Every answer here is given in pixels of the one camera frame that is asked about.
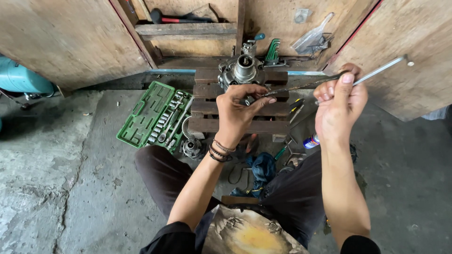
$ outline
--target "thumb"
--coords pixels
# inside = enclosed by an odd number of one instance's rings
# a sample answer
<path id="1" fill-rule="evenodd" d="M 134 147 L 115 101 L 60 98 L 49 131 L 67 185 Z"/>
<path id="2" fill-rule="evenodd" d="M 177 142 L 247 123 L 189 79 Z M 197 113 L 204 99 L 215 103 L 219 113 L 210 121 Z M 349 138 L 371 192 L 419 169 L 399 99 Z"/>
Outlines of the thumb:
<path id="1" fill-rule="evenodd" d="M 250 109 L 250 111 L 253 113 L 253 115 L 257 114 L 257 112 L 259 112 L 259 110 L 261 110 L 265 105 L 267 104 L 271 104 L 271 103 L 275 103 L 276 102 L 276 98 L 274 98 L 273 96 L 268 96 L 268 97 L 262 97 L 258 100 L 256 100 L 253 104 L 251 104 L 248 108 Z"/>
<path id="2" fill-rule="evenodd" d="M 343 74 L 334 88 L 334 102 L 340 105 L 348 104 L 348 97 L 352 92 L 355 75 L 351 72 Z"/>

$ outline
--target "person's right hand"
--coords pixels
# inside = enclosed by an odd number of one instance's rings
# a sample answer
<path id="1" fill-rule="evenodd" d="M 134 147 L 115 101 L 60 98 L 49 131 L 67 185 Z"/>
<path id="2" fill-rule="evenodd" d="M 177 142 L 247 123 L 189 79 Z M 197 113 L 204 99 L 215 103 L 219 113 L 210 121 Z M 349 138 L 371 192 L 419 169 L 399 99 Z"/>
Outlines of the person's right hand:
<path id="1" fill-rule="evenodd" d="M 361 75 L 361 69 L 352 63 L 341 67 L 343 74 L 338 80 L 322 83 L 314 90 L 319 100 L 315 116 L 315 131 L 320 144 L 329 141 L 348 146 L 350 132 L 367 102 L 367 89 L 363 83 L 352 86 Z"/>

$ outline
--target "forearm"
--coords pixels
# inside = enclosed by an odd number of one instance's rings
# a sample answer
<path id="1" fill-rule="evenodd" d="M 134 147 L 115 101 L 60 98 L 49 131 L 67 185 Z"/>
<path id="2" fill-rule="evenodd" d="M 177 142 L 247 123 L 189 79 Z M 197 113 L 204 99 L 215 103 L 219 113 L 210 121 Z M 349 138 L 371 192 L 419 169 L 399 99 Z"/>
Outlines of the forearm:
<path id="1" fill-rule="evenodd" d="M 207 209 L 223 164 L 206 154 L 174 202 L 167 224 L 181 221 L 195 229 Z"/>
<path id="2" fill-rule="evenodd" d="M 339 247 L 351 235 L 369 237 L 369 210 L 355 179 L 348 142 L 322 144 L 322 195 Z"/>

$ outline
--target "plastic bag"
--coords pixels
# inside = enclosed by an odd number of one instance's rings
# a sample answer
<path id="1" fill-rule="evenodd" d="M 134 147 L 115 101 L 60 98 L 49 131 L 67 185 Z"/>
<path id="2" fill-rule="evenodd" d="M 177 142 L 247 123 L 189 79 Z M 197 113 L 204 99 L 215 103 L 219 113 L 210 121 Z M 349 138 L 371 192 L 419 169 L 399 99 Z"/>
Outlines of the plastic bag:
<path id="1" fill-rule="evenodd" d="M 312 48 L 310 46 L 319 44 L 320 39 L 322 39 L 323 28 L 325 28 L 326 23 L 328 23 L 333 16 L 333 12 L 329 13 L 320 26 L 301 36 L 294 44 L 292 44 L 291 48 L 295 49 L 299 55 L 312 53 Z"/>

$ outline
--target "person's left hand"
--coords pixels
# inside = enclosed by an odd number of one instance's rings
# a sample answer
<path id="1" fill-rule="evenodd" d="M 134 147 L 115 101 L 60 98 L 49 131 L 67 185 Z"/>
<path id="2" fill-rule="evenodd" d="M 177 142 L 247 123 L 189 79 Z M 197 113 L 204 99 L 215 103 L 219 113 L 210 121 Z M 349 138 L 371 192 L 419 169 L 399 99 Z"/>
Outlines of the person's left hand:
<path id="1" fill-rule="evenodd" d="M 268 90 L 260 85 L 230 85 L 226 93 L 217 97 L 220 128 L 215 139 L 224 147 L 233 150 L 250 127 L 256 113 L 269 103 L 276 102 L 274 97 L 262 97 Z M 240 99 L 251 95 L 256 101 L 250 106 L 239 104 Z"/>

